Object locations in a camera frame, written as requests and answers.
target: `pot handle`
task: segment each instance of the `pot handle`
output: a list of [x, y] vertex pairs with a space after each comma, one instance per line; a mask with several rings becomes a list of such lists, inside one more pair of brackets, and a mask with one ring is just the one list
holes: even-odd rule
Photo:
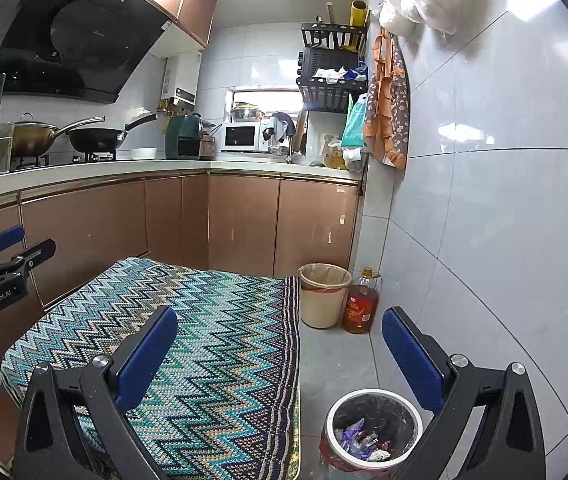
[[141, 119], [138, 119], [137, 121], [133, 121], [130, 124], [124, 124], [124, 131], [129, 132], [133, 128], [141, 126], [142, 124], [145, 124], [145, 123], [149, 123], [151, 121], [157, 121], [157, 115], [156, 114], [148, 114], [146, 117], [142, 117]]
[[57, 139], [60, 135], [68, 133], [71, 130], [74, 130], [75, 128], [79, 128], [80, 126], [85, 126], [86, 124], [93, 124], [93, 123], [103, 123], [105, 120], [106, 117], [104, 116], [82, 119], [81, 121], [77, 121], [75, 123], [69, 124], [68, 126], [64, 126], [64, 128], [59, 128], [59, 130], [53, 134], [53, 138]]

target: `floor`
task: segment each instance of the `floor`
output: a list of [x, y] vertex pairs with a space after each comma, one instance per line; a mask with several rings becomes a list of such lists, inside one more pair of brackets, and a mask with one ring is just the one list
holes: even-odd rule
[[320, 480], [321, 428], [328, 410], [343, 395], [378, 388], [370, 336], [353, 335], [340, 325], [316, 330], [299, 323], [301, 340], [301, 454], [299, 480]]

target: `black frying pan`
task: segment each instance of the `black frying pan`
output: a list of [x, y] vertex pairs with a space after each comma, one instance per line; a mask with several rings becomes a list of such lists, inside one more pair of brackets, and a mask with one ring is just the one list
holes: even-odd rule
[[122, 145], [129, 131], [144, 123], [156, 120], [157, 115], [150, 114], [130, 124], [125, 124], [123, 130], [116, 130], [115, 128], [78, 128], [70, 131], [68, 136], [76, 152], [114, 152]]

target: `countertop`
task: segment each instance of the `countertop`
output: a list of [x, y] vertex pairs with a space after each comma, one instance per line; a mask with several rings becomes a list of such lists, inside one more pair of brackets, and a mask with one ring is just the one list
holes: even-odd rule
[[254, 162], [237, 160], [119, 160], [33, 168], [32, 170], [21, 170], [15, 173], [0, 175], [0, 195], [85, 178], [149, 173], [152, 171], [193, 170], [241, 171], [243, 173], [255, 174], [276, 173], [289, 176], [340, 179], [353, 183], [361, 180], [360, 174], [353, 174], [349, 171], [304, 166], [302, 164], [269, 162], [268, 160], [256, 160]]

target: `window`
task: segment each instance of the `window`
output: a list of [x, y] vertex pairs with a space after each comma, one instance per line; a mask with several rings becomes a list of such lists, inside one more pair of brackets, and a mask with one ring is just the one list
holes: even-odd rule
[[236, 90], [233, 93], [233, 107], [239, 103], [255, 105], [266, 115], [285, 112], [296, 121], [304, 103], [299, 90]]

